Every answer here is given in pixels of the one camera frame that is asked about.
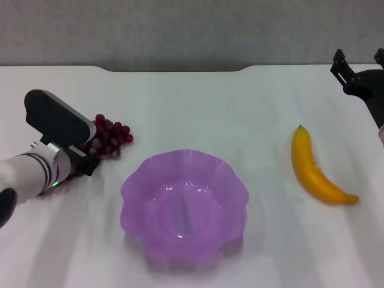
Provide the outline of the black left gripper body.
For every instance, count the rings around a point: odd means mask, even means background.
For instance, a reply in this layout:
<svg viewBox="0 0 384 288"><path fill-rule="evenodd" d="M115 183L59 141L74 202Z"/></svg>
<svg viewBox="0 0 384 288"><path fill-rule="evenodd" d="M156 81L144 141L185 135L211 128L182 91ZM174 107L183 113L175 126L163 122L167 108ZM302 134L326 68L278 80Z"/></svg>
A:
<svg viewBox="0 0 384 288"><path fill-rule="evenodd" d="M98 152L86 154L74 146L69 147L68 157L71 163L71 176L91 176L101 162Z"/></svg>

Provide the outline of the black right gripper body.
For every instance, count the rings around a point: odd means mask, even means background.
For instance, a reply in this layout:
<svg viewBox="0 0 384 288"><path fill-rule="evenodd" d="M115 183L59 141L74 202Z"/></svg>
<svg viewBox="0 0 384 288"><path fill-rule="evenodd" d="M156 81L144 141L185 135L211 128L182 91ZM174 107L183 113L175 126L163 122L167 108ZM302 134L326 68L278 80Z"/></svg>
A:
<svg viewBox="0 0 384 288"><path fill-rule="evenodd" d="M360 98L377 127L383 125L383 70L350 71L344 93Z"/></svg>

